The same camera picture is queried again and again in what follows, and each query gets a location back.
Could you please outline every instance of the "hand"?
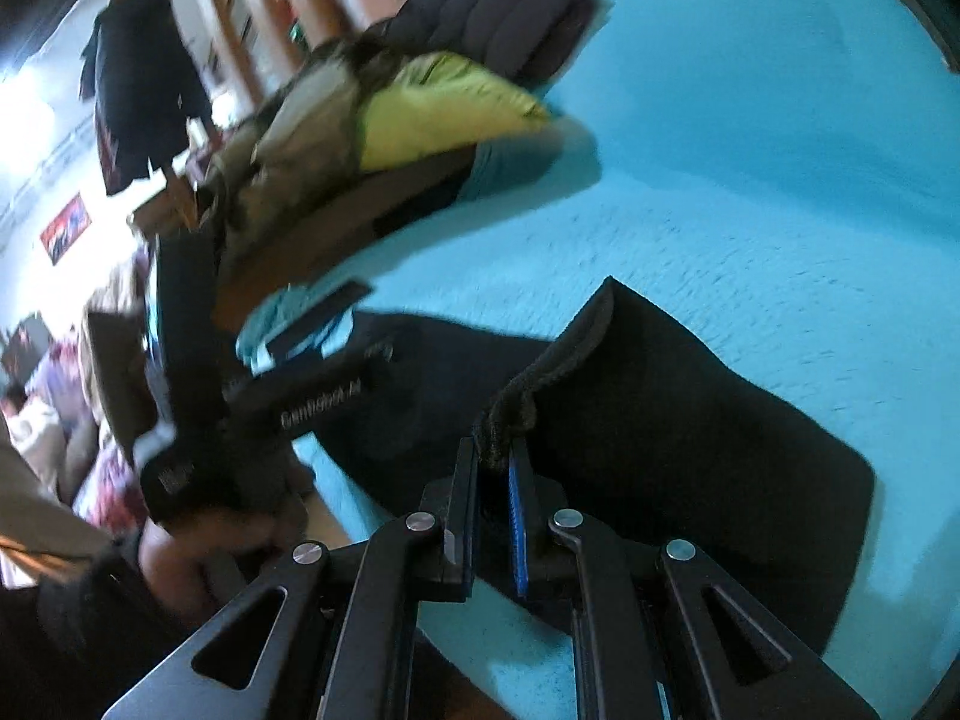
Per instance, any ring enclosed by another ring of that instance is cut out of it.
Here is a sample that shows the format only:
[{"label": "hand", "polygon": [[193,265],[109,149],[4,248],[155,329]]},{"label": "hand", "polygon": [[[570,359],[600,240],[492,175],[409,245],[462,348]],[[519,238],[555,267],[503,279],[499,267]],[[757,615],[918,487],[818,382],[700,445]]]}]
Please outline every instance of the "hand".
[{"label": "hand", "polygon": [[148,520],[140,539],[139,562],[157,602],[187,627],[199,627],[217,611],[203,576],[208,557],[221,551],[241,555],[263,547],[277,551],[293,547],[306,527],[301,496],[313,491],[313,471],[291,464],[287,484],[290,494],[275,517],[205,509],[166,528]]}]

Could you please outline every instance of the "hanging black clothing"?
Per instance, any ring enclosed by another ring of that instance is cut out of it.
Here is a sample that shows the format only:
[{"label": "hanging black clothing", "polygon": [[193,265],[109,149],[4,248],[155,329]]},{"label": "hanging black clothing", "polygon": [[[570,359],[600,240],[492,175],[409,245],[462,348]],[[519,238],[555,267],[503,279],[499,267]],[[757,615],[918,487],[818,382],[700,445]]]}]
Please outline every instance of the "hanging black clothing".
[{"label": "hanging black clothing", "polygon": [[210,99],[176,30],[170,0],[114,0],[83,49],[80,96],[96,95],[107,194],[186,150],[186,119],[210,119]]},{"label": "hanging black clothing", "polygon": [[318,439],[401,514],[452,471],[470,415],[492,403],[475,431],[480,575],[501,592],[512,594],[503,459],[525,435],[534,470],[571,506],[634,541],[693,541],[824,651],[859,559],[872,469],[668,314],[608,279],[554,343],[356,313],[347,348],[380,338],[392,339],[392,383]]}]

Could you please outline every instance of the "silver pivot screw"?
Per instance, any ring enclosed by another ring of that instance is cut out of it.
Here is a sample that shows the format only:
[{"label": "silver pivot screw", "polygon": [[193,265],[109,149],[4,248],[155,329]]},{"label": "silver pivot screw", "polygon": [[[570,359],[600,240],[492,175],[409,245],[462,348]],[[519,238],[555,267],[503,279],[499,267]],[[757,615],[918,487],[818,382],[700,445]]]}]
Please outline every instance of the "silver pivot screw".
[{"label": "silver pivot screw", "polygon": [[437,524],[437,519],[430,512],[413,512],[407,517],[407,529],[414,533],[430,530]]},{"label": "silver pivot screw", "polygon": [[577,509],[559,509],[553,515],[553,522],[558,528],[579,528],[584,524],[584,516]]},{"label": "silver pivot screw", "polygon": [[666,545],[666,554],[667,557],[673,557],[674,560],[687,562],[697,554],[697,548],[689,541],[684,541],[683,538],[674,538]]},{"label": "silver pivot screw", "polygon": [[294,548],[294,561],[300,565],[313,565],[323,557],[323,544],[304,541]]}]

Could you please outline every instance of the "black puffer jacket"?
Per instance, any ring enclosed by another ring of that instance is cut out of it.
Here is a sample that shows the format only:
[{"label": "black puffer jacket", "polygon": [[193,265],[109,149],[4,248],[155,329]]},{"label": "black puffer jacket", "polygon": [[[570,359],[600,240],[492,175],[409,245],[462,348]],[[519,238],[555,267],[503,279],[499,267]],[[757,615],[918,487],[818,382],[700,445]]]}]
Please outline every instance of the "black puffer jacket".
[{"label": "black puffer jacket", "polygon": [[408,0],[370,27],[407,55],[459,53],[522,86],[548,81],[592,23],[599,0]]}]

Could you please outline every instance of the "bed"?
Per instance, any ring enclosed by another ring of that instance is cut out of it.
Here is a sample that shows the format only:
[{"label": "bed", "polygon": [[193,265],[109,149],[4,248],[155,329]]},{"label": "bed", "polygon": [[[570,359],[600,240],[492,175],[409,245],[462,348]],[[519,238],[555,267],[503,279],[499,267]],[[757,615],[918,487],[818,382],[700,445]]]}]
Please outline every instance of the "bed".
[{"label": "bed", "polygon": [[[278,315],[358,277],[367,309],[553,338],[616,276],[870,461],[826,661],[905,720],[960,650],[960,79],[899,0],[609,1],[549,133],[481,146],[456,206]],[[367,538],[383,512],[298,451]],[[521,720],[576,717],[569,639],[488,586],[419,624]]]}]

